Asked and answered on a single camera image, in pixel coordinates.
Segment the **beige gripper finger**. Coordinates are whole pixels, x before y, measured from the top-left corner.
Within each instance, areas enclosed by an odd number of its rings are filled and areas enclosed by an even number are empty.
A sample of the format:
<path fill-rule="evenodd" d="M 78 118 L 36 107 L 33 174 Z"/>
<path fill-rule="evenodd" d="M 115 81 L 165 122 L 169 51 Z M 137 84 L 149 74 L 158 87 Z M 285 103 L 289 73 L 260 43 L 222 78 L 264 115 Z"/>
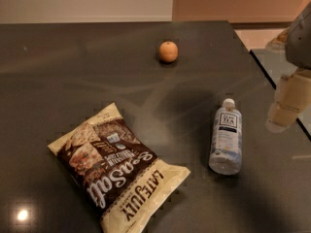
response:
<path fill-rule="evenodd" d="M 268 111 L 266 128 L 272 133 L 283 132 L 310 104 L 311 70 L 296 69 L 291 75 L 282 75 Z"/>

